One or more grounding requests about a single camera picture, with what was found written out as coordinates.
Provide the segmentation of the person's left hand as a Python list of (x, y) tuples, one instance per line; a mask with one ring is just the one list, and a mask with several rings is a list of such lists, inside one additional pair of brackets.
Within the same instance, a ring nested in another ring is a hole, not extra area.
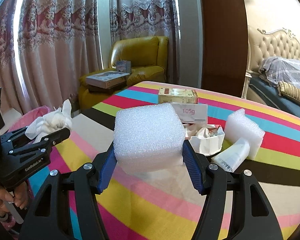
[(27, 183), (23, 182), (14, 189), (14, 197), (5, 188), (0, 186), (0, 217), (5, 217), (9, 213), (4, 201), (12, 202), (20, 209), (27, 207), (29, 202)]

